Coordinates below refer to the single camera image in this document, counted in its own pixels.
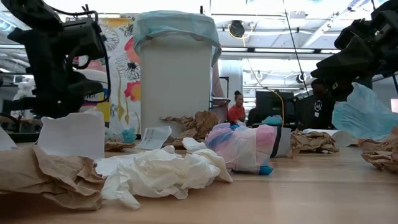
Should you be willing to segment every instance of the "cable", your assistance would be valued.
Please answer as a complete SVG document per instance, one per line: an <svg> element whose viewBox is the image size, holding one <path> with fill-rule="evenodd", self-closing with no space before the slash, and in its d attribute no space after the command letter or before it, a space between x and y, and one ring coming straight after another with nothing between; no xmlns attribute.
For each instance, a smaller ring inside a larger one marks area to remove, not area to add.
<svg viewBox="0 0 398 224"><path fill-rule="evenodd" d="M68 16L84 16L84 15L90 15L90 14L94 14L95 15L95 22L98 22L98 12L96 11L85 11L85 12L75 12L75 13L71 13L71 12L65 12L59 9L56 9L54 7L51 7L55 12L59 12Z"/></svg>
<svg viewBox="0 0 398 224"><path fill-rule="evenodd" d="M374 0L371 0L372 5L373 5L373 10L376 10L376 7L374 6Z"/></svg>
<svg viewBox="0 0 398 224"><path fill-rule="evenodd" d="M228 32L229 32L229 34L230 34L230 36L231 37L233 37L233 38L235 38L235 39L242 39L242 41L243 41L243 47L246 47L246 42L245 42L245 39L246 38L248 38L248 37L250 37L251 36L251 34L249 34L249 35L247 35L247 36L245 36L245 37L235 37L232 33L231 33L231 31L230 31L230 28L231 27L231 24L230 25L228 25Z"/></svg>
<svg viewBox="0 0 398 224"><path fill-rule="evenodd" d="M299 54L297 53L296 44L294 43L292 28L290 27L289 17L287 16L287 10L286 10L286 6L285 6L285 0L282 0L282 2L283 2L283 4L284 4L285 16L286 16L286 20L287 20L287 25L289 26L289 31L290 31L290 36L291 36L292 42L293 42L294 52L295 52L296 57L297 57L298 67L300 68L300 73L303 75L304 73L303 73L303 70L302 70L302 68L301 68L301 63L300 63L300 59L299 59ZM303 78L303 80L304 80L303 83L304 83L305 91L307 91L307 95L310 96L310 93L308 92L308 89L307 89L307 84L305 83L305 79Z"/></svg>
<svg viewBox="0 0 398 224"><path fill-rule="evenodd" d="M283 127L284 127L284 124L285 124L285 102L284 102L284 99L283 99L278 93L276 93L275 91L272 91L272 90L270 90L270 89L264 87L264 86L261 84L261 82L259 81L259 79L257 78L256 74L255 74L254 71L253 71L253 68L252 68L252 66L251 66L251 64L250 64L249 59L247 58L246 60L248 60L250 70L251 70L251 72L253 73L254 78L255 78L255 79L257 80L257 82L260 84L260 86L263 87L263 88L265 88L265 89L268 90L268 91L271 91L271 92L275 93L275 94L279 97L280 101L282 102L282 128L283 128Z"/></svg>
<svg viewBox="0 0 398 224"><path fill-rule="evenodd" d="M398 93L398 83L397 83L397 77L395 74L392 74L392 79L394 81L394 86L396 87L397 93Z"/></svg>

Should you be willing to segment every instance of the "man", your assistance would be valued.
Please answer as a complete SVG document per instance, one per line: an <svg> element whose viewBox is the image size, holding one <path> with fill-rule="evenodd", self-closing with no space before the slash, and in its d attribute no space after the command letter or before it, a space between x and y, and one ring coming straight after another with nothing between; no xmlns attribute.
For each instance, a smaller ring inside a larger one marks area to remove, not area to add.
<svg viewBox="0 0 398 224"><path fill-rule="evenodd" d="M333 129L331 117L335 107L335 100L329 94L329 90L323 80L316 79L312 81L311 87L315 96L315 103L312 113L309 115L312 119L308 128Z"/></svg>
<svg viewBox="0 0 398 224"><path fill-rule="evenodd" d="M253 126L253 124L258 124L258 123L261 123L261 121L262 121L260 111L257 106L258 106L258 102L256 99L256 107L251 109L249 112L248 121L246 123L247 127L251 128Z"/></svg>

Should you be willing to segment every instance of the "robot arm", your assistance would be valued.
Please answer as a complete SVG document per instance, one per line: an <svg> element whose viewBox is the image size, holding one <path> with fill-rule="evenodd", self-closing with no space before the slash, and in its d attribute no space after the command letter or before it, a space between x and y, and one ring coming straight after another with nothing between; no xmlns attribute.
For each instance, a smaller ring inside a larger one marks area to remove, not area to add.
<svg viewBox="0 0 398 224"><path fill-rule="evenodd" d="M74 71L72 63L75 57L82 55L89 56L90 60L104 57L109 79L108 57L97 15L95 21L84 17L64 23L41 0L2 0L2 3L32 28L16 28L8 35L9 39L25 45L29 70L36 84L35 97L13 101L13 110L33 109L35 114L59 118L78 112L86 95L103 91L100 82L88 80Z"/></svg>
<svg viewBox="0 0 398 224"><path fill-rule="evenodd" d="M335 97L350 94L352 81L377 74L388 77L398 71L398 1L385 2L371 17L343 29L335 41L341 52L318 62L318 69L311 73L324 79Z"/></svg>

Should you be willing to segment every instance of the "pink and blue plastic bag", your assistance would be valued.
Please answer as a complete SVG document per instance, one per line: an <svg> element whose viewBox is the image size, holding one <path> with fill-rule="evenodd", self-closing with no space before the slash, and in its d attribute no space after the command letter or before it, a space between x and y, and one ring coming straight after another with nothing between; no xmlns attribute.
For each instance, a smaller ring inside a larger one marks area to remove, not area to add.
<svg viewBox="0 0 398 224"><path fill-rule="evenodd" d="M268 175L272 172L268 163L275 137L275 128L268 125L231 129L229 123L225 123L216 125L211 130L205 144L225 160L227 169Z"/></svg>

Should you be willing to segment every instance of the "blue plastic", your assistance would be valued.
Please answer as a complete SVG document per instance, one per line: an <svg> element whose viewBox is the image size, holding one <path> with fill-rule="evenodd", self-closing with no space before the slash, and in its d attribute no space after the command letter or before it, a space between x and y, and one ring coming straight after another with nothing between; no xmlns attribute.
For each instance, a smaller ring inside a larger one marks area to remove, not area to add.
<svg viewBox="0 0 398 224"><path fill-rule="evenodd" d="M219 135L217 135L215 138L213 138L208 144L207 146L210 149L213 149L214 147L216 147L217 144L222 144L223 142L227 141L230 139L230 137L232 136L232 132L225 132L225 133L221 133Z"/></svg>
<svg viewBox="0 0 398 224"><path fill-rule="evenodd" d="M230 128L231 128L231 130L235 130L235 129L238 128L238 127L239 127L239 125L236 125L236 124L235 124L235 125L231 125Z"/></svg>
<svg viewBox="0 0 398 224"><path fill-rule="evenodd" d="M268 125L282 125L282 122L282 117L280 115L268 116L264 121L262 121L263 124Z"/></svg>
<svg viewBox="0 0 398 224"><path fill-rule="evenodd" d="M259 175L269 175L274 171L274 168L269 166L260 166ZM231 170L234 174L251 174L250 172L239 171L239 170Z"/></svg>
<svg viewBox="0 0 398 224"><path fill-rule="evenodd" d="M274 171L274 168L269 166L260 166L259 175L269 175Z"/></svg>
<svg viewBox="0 0 398 224"><path fill-rule="evenodd" d="M128 143L128 144L132 144L134 143L134 141L136 140L137 136L136 136L136 130L134 128L130 128L130 129L125 129L122 131L122 135L123 135L123 143Z"/></svg>
<svg viewBox="0 0 398 224"><path fill-rule="evenodd" d="M383 140L392 127L398 125L398 113L393 113L366 86L353 83L354 90L347 102L337 102L333 110L333 125L358 139Z"/></svg>
<svg viewBox="0 0 398 224"><path fill-rule="evenodd" d="M152 38L166 35L189 36L213 46L212 65L221 55L217 27L211 17L178 11L152 11L139 14L134 21L134 50L140 56L141 45Z"/></svg>

